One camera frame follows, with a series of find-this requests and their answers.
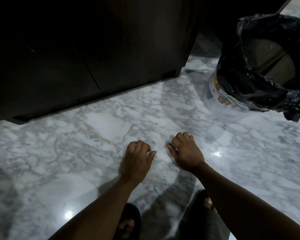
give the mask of hand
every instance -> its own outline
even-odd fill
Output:
[[[151,147],[143,141],[130,142],[121,165],[122,180],[132,183],[134,187],[144,180],[157,153],[153,151],[147,156],[150,151]]]
[[[202,152],[197,147],[193,136],[189,136],[187,132],[177,133],[176,137],[172,139],[171,145],[166,145],[166,148],[169,149],[178,166],[184,170],[190,171],[204,163]]]

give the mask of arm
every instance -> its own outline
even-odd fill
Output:
[[[200,180],[237,239],[300,239],[300,225],[208,166],[193,136],[178,133],[172,145],[177,164]]]
[[[142,141],[131,142],[122,162],[119,181],[68,221],[49,240],[112,240],[130,194],[150,169],[156,152],[147,157],[148,151],[148,144]]]

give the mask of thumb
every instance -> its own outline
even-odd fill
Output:
[[[168,148],[169,152],[171,153],[172,157],[174,157],[174,159],[178,159],[178,152],[176,151],[176,149],[173,148],[172,145],[167,144],[166,148]]]
[[[156,154],[157,152],[156,151],[153,151],[153,152],[150,152],[150,154],[149,154],[149,156],[148,156],[148,164],[152,164],[152,161],[153,161],[153,158],[155,157],[155,154]]]

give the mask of bucket label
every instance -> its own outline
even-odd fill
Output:
[[[228,95],[224,90],[221,89],[217,80],[216,73],[213,75],[211,81],[209,82],[209,86],[212,96],[218,101],[218,104],[220,104],[222,107],[228,109],[238,104],[244,107],[245,109],[248,109],[248,107],[245,104],[239,102],[234,97]]]

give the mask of floor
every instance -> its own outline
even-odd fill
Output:
[[[300,0],[284,13],[300,16]],[[112,185],[135,140],[157,151],[129,198],[142,215],[140,239],[174,237],[202,188],[164,147],[180,131],[194,135],[215,170],[300,224],[300,121],[273,111],[232,122],[214,117],[204,89],[220,47],[200,33],[179,78],[25,125],[0,121],[0,240],[47,239]]]

